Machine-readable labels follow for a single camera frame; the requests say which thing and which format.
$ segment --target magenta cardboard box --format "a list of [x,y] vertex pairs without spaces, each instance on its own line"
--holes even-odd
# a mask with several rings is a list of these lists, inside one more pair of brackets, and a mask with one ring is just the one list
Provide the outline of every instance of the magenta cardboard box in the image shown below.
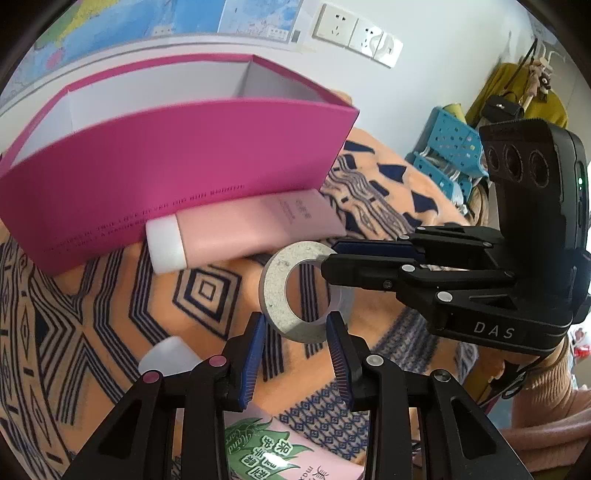
[[59,274],[140,241],[152,218],[320,188],[357,115],[257,56],[117,67],[65,87],[11,145],[0,218],[40,269]]

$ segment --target blue map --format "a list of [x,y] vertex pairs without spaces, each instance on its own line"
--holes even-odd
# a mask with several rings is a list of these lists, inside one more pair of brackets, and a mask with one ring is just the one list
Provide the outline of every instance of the blue map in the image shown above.
[[301,0],[78,0],[34,44],[0,94],[0,107],[75,60],[121,44],[195,34],[286,43]]

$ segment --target white ring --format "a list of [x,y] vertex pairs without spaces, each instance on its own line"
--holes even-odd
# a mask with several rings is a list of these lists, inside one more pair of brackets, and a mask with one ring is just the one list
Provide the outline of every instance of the white ring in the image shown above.
[[267,262],[259,282],[259,302],[269,324],[283,337],[300,343],[326,341],[326,317],[340,311],[347,323],[353,308],[353,289],[330,285],[330,304],[327,313],[314,322],[304,322],[293,313],[287,301],[287,279],[291,271],[306,262],[316,267],[335,253],[318,242],[298,242],[279,250]]

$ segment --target tube cap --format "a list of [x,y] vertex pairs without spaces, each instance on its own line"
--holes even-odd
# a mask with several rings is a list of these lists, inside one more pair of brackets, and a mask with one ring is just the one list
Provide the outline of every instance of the tube cap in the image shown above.
[[187,268],[183,240],[176,215],[146,222],[148,250],[154,272],[158,275]]

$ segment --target camera lens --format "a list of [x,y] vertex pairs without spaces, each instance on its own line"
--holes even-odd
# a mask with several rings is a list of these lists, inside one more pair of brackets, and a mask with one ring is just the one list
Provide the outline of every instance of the camera lens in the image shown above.
[[496,154],[496,150],[493,147],[489,148],[488,152],[486,152],[486,160],[491,170],[499,170],[499,155]]
[[516,181],[521,181],[523,167],[521,165],[521,156],[514,145],[505,147],[505,163],[509,173]]
[[550,181],[548,164],[543,155],[538,151],[534,151],[530,155],[530,174],[534,183],[542,189],[548,185],[548,182]]

